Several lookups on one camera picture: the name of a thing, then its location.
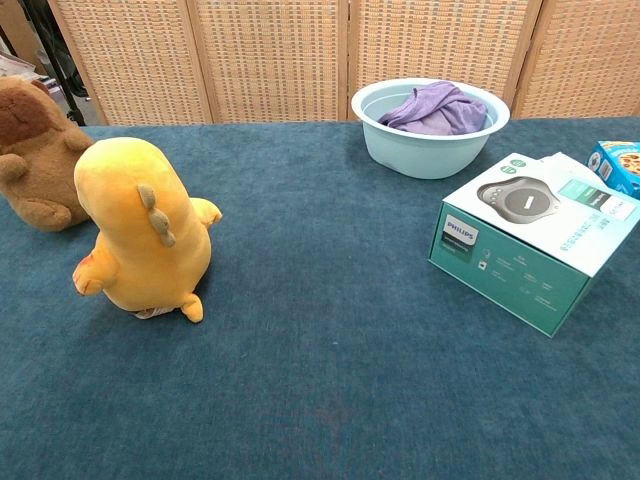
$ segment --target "purple towel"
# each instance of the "purple towel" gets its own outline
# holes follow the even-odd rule
[[[462,135],[482,130],[487,107],[467,97],[450,82],[414,88],[406,102],[378,122],[405,132]]]

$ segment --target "plush toy spikes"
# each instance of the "plush toy spikes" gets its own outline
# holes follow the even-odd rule
[[[176,243],[176,237],[169,231],[169,217],[162,210],[155,208],[156,197],[153,188],[149,185],[138,185],[138,192],[142,204],[149,210],[149,221],[153,229],[160,235],[162,244],[168,248],[173,247]]]

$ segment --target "plastic bowl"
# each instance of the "plastic bowl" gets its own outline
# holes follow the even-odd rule
[[[464,135],[422,135],[378,123],[378,119],[404,103],[414,87],[439,80],[405,78],[374,83],[359,90],[351,107],[362,120],[369,155],[378,163],[414,178],[449,177],[478,156],[489,135],[509,121],[509,107],[495,95],[459,82],[451,82],[466,95],[487,106],[487,119],[479,132]]]

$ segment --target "yellow plush toy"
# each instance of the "yellow plush toy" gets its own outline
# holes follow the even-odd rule
[[[211,260],[207,228],[222,218],[218,207],[189,198],[163,153],[137,138],[95,143],[74,177],[80,204],[100,228],[73,273],[78,292],[104,291],[139,318],[180,308],[201,321],[193,290]]]

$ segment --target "product box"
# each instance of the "product box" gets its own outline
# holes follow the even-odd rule
[[[586,164],[609,187],[640,198],[640,143],[598,142]]]
[[[639,220],[590,172],[512,154],[443,200],[429,260],[553,336]]]

